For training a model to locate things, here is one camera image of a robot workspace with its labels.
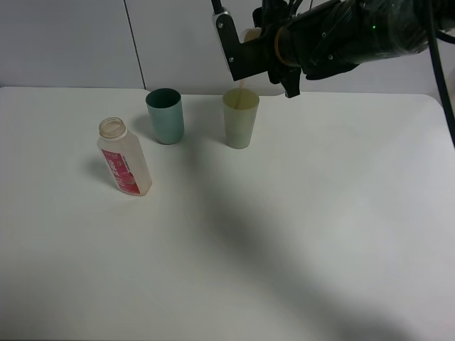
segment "bottle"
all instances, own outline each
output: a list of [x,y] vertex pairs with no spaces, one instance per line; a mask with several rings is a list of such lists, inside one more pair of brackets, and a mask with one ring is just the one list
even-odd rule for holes
[[100,123],[97,146],[120,191],[136,196],[147,194],[151,178],[141,144],[121,119],[110,117]]

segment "bottle label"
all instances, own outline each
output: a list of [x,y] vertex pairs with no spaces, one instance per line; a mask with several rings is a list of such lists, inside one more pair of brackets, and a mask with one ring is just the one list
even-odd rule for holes
[[112,153],[104,149],[102,149],[102,153],[120,189],[128,193],[140,194],[141,192],[139,191],[139,187],[137,187],[136,179],[134,179],[125,157],[122,154]]

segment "plastic cup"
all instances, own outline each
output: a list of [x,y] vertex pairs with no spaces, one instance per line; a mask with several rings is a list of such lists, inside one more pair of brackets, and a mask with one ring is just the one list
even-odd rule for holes
[[173,89],[157,89],[149,93],[145,102],[158,141],[163,144],[179,142],[185,133],[180,93]]
[[234,149],[247,148],[251,142],[259,96],[248,89],[233,89],[223,96],[226,144]]

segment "green cup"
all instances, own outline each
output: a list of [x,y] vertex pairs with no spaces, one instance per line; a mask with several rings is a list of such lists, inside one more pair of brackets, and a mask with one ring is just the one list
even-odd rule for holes
[[173,89],[150,92],[145,102],[156,138],[163,144],[176,144],[185,134],[182,96]]

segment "bottle cap opening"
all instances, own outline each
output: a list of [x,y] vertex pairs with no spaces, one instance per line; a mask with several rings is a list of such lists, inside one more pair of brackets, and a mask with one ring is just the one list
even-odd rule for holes
[[100,123],[100,136],[105,139],[120,137],[126,130],[125,123],[117,117],[110,117]]

